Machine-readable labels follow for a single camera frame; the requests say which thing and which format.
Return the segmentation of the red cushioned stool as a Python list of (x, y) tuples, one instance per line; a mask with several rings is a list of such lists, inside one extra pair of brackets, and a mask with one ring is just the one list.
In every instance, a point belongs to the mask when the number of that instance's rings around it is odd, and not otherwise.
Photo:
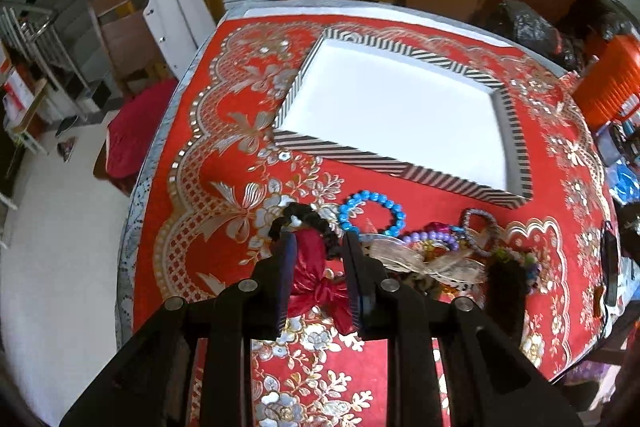
[(126, 102), (108, 124), (105, 170), (111, 178), (140, 171), (177, 86), (176, 78), (153, 84)]

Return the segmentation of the red satin bow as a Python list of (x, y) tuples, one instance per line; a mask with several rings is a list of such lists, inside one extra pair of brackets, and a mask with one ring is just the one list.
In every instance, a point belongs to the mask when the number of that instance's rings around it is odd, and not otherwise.
[(341, 335), (355, 332), (346, 283), (326, 277), (326, 246), (320, 233), (314, 229), (300, 229), (293, 237), (297, 257), (288, 298), (288, 317), (297, 317), (319, 307)]

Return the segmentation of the black scrunchie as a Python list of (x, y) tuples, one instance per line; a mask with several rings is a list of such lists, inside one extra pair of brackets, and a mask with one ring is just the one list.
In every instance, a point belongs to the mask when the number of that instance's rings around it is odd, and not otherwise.
[(277, 242), (283, 229), (292, 225), (293, 218), (298, 219), (307, 228), (316, 230), (322, 238), (326, 257), (334, 259), (341, 256), (341, 243), (338, 235), (331, 228), (330, 222), (322, 218), (317, 211), (309, 205), (300, 202), (290, 202), (283, 210), (282, 215), (274, 219), (270, 225), (268, 237)]

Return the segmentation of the black hair clip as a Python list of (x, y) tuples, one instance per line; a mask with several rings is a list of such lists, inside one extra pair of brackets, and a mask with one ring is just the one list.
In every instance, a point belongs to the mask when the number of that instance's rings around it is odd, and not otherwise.
[(517, 345), (523, 335), (526, 296), (526, 273), (517, 261), (489, 265), (485, 313)]

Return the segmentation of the orange water jug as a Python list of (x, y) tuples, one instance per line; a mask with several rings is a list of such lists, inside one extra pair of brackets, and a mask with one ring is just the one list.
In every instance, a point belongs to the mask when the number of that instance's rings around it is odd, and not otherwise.
[(639, 113), (639, 40), (614, 37), (573, 92), (590, 131)]

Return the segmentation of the blue plastic bag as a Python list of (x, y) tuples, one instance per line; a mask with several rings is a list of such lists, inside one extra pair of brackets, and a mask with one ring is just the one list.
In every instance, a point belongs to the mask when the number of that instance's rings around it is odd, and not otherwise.
[(621, 206), (638, 202), (640, 199), (639, 179), (634, 170), (623, 160), (605, 168), (605, 178), (610, 194)]

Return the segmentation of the leopard brown hair bow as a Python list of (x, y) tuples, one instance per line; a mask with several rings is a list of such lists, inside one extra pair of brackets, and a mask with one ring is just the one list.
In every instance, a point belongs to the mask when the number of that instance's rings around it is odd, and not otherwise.
[(424, 254), (400, 239), (380, 234), (363, 234), (360, 239), (364, 253), (381, 262), (390, 272), (409, 274), (415, 280), (428, 277), (456, 291), (478, 289), (487, 280), (485, 265), (472, 258), (469, 248), (446, 251), (427, 260)]

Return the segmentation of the black plastic bag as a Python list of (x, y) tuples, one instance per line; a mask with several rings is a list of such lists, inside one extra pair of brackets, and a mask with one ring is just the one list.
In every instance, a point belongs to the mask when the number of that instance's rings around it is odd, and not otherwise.
[(584, 67), (582, 50), (528, 4), (504, 0), (486, 17), (485, 28), (530, 49), (565, 70)]

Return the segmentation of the striped white tray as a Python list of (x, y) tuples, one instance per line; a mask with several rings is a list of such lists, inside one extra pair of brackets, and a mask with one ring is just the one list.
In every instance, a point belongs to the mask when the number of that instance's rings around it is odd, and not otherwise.
[(277, 146), (506, 208), (533, 197), (502, 81), (434, 52), (328, 28), (272, 124)]

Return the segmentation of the red floral tablecloth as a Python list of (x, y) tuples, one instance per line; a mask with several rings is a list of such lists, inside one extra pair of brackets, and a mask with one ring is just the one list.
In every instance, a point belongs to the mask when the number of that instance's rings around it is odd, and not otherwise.
[[(278, 147), (270, 127), (314, 43), (328, 28), (416, 46), (491, 75), (523, 129), (533, 197), (492, 207), (384, 173)], [(549, 378), (605, 328), (600, 236), (613, 203), (590, 133), (555, 75), (513, 46), (450, 30), (345, 15), (271, 15), (222, 23), (179, 84), (168, 125), (134, 193), (130, 241), (134, 324), (168, 297), (200, 301), (245, 279), (270, 254), (268, 232), (290, 202), (330, 225), (402, 235), (447, 230), (463, 210), (487, 210), (500, 241), (541, 272), (526, 301), (522, 348)]]

